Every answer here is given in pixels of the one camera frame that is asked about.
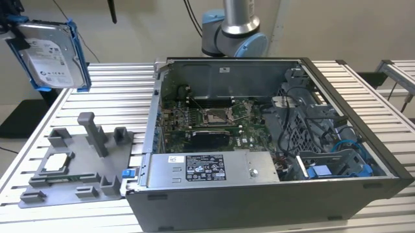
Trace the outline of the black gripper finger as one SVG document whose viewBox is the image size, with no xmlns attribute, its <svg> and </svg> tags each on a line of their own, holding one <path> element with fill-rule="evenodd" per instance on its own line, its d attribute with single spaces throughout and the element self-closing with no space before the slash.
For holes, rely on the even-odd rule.
<svg viewBox="0 0 415 233">
<path fill-rule="evenodd" d="M 28 42 L 26 41 L 26 37 L 15 37 L 12 39 L 12 45 L 16 50 L 28 49 Z"/>
</svg>

